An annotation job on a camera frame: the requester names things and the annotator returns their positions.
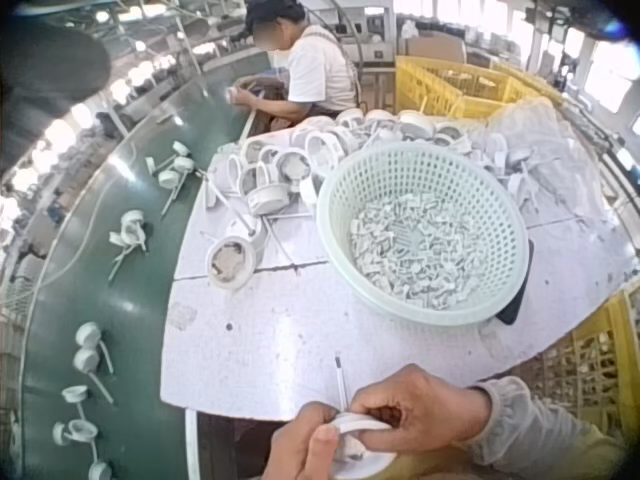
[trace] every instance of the sleeve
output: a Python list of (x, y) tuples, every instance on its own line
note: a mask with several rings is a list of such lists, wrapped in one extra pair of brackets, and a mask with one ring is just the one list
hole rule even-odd
[(507, 377), (476, 386), (493, 404), (489, 423), (465, 442), (474, 463), (525, 479), (609, 479), (622, 444), (562, 407), (532, 399), (522, 380)]
[(301, 46), (289, 57), (290, 102), (315, 103), (326, 100), (324, 56)]

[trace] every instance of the dark cap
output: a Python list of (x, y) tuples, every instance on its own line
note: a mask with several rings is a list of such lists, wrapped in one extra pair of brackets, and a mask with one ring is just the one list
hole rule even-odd
[(250, 35), (256, 25), (273, 23), (278, 18), (298, 23), (306, 18), (306, 14), (297, 0), (249, 0), (247, 3), (246, 30)]

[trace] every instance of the white t-shirt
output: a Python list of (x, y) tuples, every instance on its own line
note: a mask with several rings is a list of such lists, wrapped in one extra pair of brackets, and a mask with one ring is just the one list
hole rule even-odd
[(330, 40), (309, 36), (312, 32), (331, 35), (311, 25), (289, 53), (289, 101), (315, 103), (341, 112), (356, 107), (352, 72), (340, 48)]

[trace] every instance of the plastic basket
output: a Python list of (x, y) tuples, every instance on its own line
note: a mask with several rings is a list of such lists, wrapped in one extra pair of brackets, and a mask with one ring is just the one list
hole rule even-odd
[(537, 92), (538, 95), (549, 98), (556, 107), (559, 107), (564, 103), (562, 94), (540, 77), (523, 72), (516, 67), (512, 67), (511, 65), (495, 60), (491, 64), (491, 69), (515, 78), (525, 87)]
[(505, 103), (538, 96), (501, 72), (428, 58), (396, 59), (397, 111), (414, 109), (427, 115), (487, 118)]
[(511, 370), (540, 397), (608, 435), (640, 432), (640, 363), (629, 294), (609, 299), (551, 348)]
[[(405, 303), (370, 283), (354, 265), (350, 226), (368, 202), (389, 195), (433, 193), (466, 212), (485, 241), (481, 285), (448, 310)], [(387, 144), (360, 151), (325, 181), (317, 209), (328, 257), (365, 303), (392, 318), (453, 326), (480, 322), (516, 295), (527, 270), (529, 245), (520, 212), (485, 170), (438, 147)]]

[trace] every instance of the hand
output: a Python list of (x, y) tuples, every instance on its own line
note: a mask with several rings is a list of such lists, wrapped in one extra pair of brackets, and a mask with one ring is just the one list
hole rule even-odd
[(328, 480), (339, 433), (327, 422), (338, 412), (322, 403), (309, 403), (298, 416), (273, 434), (271, 455), (263, 480)]
[(480, 434), (489, 422), (491, 400), (480, 390), (454, 387), (408, 365), (359, 390), (350, 410), (393, 427), (360, 432), (358, 439), (368, 450), (425, 452)]
[(246, 105), (247, 107), (255, 108), (257, 100), (258, 97), (249, 90), (244, 90), (242, 88), (236, 88), (235, 92), (231, 92), (229, 94), (229, 101), (233, 105)]

